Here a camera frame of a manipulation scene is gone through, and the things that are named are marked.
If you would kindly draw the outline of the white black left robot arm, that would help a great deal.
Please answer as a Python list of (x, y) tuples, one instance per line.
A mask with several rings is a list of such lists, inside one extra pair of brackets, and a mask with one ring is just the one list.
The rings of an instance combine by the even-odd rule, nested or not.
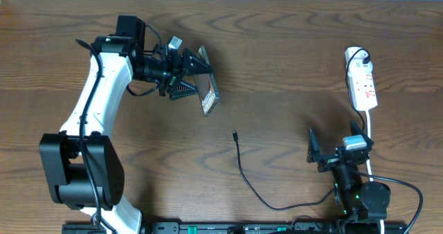
[(111, 143), (124, 92), (133, 80), (171, 100), (197, 95), (208, 116), (219, 92), (206, 49), (181, 47), (178, 37), (145, 49), (147, 24), (121, 15), (113, 34), (83, 42), (91, 56), (79, 100), (56, 134), (39, 143), (51, 199), (90, 216), (87, 224), (65, 224), (63, 233), (153, 233), (155, 225), (124, 196), (123, 165)]

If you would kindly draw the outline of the white power strip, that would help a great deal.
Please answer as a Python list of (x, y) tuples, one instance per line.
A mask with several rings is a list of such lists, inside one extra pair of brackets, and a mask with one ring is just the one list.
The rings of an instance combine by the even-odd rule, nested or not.
[(352, 104), (357, 111), (369, 111), (378, 105), (370, 54), (360, 46), (345, 51), (347, 82), (350, 86)]

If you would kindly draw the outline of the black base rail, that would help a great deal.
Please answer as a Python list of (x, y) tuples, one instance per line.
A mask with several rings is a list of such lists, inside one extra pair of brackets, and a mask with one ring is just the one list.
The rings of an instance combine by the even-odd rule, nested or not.
[(333, 223), (296, 222), (294, 224), (180, 224), (177, 222), (154, 222), (141, 228), (150, 234), (261, 234), (261, 233), (378, 233), (377, 224), (347, 224), (344, 230)]

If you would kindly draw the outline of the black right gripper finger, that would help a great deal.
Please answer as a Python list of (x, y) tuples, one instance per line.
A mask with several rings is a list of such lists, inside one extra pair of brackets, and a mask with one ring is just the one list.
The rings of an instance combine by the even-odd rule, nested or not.
[(354, 120), (350, 121), (350, 131), (353, 136), (361, 135), (365, 141), (369, 139), (366, 133), (357, 125)]
[(318, 141), (316, 135), (312, 128), (309, 128), (309, 141), (307, 150), (307, 162), (314, 163), (320, 160), (320, 148), (318, 146)]

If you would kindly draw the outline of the gold Galaxy smartphone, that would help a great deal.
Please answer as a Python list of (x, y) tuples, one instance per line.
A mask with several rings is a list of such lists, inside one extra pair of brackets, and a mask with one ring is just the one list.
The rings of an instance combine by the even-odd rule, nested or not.
[(220, 94), (213, 73), (194, 75), (198, 96), (205, 117), (209, 116), (220, 100)]

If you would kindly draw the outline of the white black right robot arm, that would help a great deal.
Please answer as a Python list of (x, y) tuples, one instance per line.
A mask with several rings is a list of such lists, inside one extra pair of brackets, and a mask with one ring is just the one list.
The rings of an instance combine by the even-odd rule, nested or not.
[(374, 142), (354, 121), (350, 122), (350, 130), (342, 146), (324, 154), (313, 129), (309, 129), (307, 162), (316, 163), (319, 172), (332, 173), (336, 203), (345, 214), (336, 223), (339, 233), (385, 233), (390, 188), (384, 183), (363, 181), (358, 166), (369, 161)]

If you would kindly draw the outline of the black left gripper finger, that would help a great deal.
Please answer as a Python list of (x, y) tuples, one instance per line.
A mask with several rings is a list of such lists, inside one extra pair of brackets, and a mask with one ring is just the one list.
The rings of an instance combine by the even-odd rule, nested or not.
[(183, 80), (180, 81), (180, 84), (176, 89), (171, 90), (170, 100), (178, 100), (196, 94), (198, 94), (197, 86)]
[(200, 60), (191, 50), (185, 48), (182, 52), (184, 75), (199, 75), (212, 73), (213, 67)]

